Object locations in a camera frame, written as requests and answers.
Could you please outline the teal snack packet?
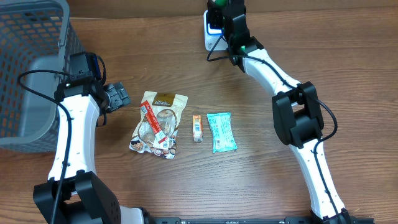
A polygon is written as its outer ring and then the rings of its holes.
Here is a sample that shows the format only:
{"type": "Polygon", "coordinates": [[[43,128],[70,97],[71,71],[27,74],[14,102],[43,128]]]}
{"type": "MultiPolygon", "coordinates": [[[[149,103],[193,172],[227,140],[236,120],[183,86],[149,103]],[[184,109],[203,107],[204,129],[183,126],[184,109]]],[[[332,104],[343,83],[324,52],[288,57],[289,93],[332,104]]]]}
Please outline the teal snack packet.
{"type": "Polygon", "coordinates": [[[213,154],[237,150],[231,128],[231,113],[213,113],[206,115],[212,134],[213,154]]]}

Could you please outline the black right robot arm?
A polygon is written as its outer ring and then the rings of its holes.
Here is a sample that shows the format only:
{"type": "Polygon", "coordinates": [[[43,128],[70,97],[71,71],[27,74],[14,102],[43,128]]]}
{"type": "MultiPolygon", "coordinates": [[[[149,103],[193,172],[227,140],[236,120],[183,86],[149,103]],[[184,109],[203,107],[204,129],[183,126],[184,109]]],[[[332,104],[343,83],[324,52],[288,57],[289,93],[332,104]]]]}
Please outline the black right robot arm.
{"type": "Polygon", "coordinates": [[[333,135],[322,134],[322,111],[331,110],[318,99],[315,86],[290,77],[270,58],[250,34],[244,1],[208,0],[203,19],[206,49],[227,51],[226,58],[271,96],[274,129],[298,160],[310,194],[312,222],[352,223],[335,189],[323,148],[333,135]]]}

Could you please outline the green lid jar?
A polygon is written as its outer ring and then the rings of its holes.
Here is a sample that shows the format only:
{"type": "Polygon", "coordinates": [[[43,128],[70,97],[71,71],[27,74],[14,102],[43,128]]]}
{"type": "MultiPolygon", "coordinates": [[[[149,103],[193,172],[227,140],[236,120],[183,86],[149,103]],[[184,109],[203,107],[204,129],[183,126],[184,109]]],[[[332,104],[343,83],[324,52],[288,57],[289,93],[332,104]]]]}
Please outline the green lid jar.
{"type": "Polygon", "coordinates": [[[228,4],[228,0],[215,0],[215,4],[219,7],[225,7],[228,4]]]}

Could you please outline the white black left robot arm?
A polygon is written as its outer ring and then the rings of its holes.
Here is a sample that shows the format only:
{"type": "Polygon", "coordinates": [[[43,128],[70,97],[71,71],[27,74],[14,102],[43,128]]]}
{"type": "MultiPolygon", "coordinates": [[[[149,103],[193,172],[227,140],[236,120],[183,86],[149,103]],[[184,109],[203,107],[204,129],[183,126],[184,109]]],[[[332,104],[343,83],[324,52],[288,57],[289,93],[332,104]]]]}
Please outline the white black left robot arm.
{"type": "Polygon", "coordinates": [[[106,83],[103,59],[89,52],[70,56],[52,98],[57,104],[57,150],[48,181],[35,186],[33,199],[47,223],[155,223],[142,208],[123,207],[96,175],[95,129],[131,100],[122,83],[106,83]]]}

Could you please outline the red white snack packet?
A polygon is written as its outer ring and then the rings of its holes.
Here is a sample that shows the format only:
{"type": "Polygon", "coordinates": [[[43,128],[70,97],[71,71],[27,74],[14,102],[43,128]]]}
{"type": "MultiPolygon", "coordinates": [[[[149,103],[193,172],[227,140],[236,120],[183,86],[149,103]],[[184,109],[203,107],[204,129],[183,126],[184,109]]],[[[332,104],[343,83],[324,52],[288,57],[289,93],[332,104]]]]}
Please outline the red white snack packet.
{"type": "Polygon", "coordinates": [[[188,97],[176,93],[146,91],[140,104],[141,120],[136,126],[129,148],[173,159],[177,152],[176,137],[188,97]]]}

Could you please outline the orange juice carton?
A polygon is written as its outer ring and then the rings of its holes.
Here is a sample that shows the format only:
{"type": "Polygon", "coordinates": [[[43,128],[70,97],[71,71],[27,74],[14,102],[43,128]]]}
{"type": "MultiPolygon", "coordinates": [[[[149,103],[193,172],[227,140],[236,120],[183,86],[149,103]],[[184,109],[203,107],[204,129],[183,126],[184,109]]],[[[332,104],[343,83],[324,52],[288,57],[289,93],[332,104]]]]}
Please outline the orange juice carton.
{"type": "Polygon", "coordinates": [[[201,116],[200,115],[193,115],[193,140],[195,142],[202,142],[203,140],[203,128],[202,128],[202,122],[201,122],[201,116]]]}

